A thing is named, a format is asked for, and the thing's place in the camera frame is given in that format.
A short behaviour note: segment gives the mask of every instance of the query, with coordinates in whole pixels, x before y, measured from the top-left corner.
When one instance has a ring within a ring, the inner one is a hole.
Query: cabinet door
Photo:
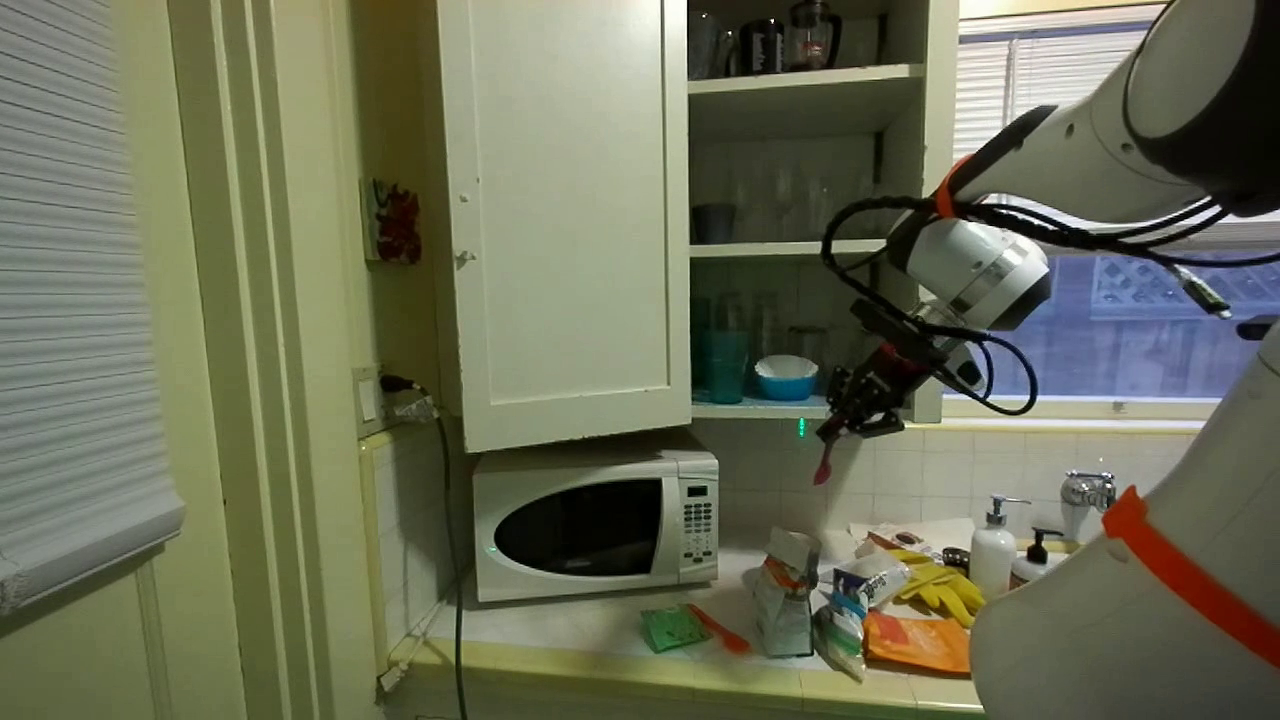
[[[688,422],[676,0],[439,0],[468,453]]]

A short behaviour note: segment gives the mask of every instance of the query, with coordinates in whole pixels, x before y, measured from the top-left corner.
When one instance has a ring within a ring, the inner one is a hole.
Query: white microwave
[[[720,462],[692,437],[481,455],[471,531],[481,604],[708,582]]]

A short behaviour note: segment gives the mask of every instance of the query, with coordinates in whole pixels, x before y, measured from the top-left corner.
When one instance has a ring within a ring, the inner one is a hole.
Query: microwave window
[[[645,576],[660,531],[660,479],[585,484],[524,503],[495,528],[495,548],[565,576]]]

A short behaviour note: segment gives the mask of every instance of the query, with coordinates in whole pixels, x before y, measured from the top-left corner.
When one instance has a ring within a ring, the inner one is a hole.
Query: countertop
[[[639,690],[708,690],[734,699],[785,699],[807,709],[888,709],[982,715],[971,679],[866,668],[866,679],[833,672],[822,657],[769,659],[734,657],[715,639],[651,651],[639,634],[639,610],[701,604],[734,633],[758,639],[745,567],[761,548],[720,548],[720,579],[708,586],[463,606],[463,668],[539,679],[602,679]],[[399,651],[411,668],[454,668],[454,606],[439,606],[428,639]]]

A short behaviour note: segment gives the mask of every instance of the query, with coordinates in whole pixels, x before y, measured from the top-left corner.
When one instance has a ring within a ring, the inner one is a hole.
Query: cabinet
[[[692,48],[708,37],[749,43],[752,20],[788,25],[792,9],[792,0],[692,0]],[[958,5],[829,0],[825,10],[841,20],[833,68],[715,76],[720,43],[708,51],[714,76],[688,83],[692,366],[705,366],[701,333],[726,305],[749,329],[749,356],[805,352],[825,366],[858,364],[866,333],[847,313],[847,286],[822,263],[822,233],[847,199],[919,194],[948,172]],[[914,285],[871,259],[888,225],[891,216],[845,225],[835,251],[870,259],[882,291],[914,299]],[[697,401],[697,414],[825,414],[825,402]]]
[[[436,0],[433,25],[468,453],[688,422],[685,5]]]

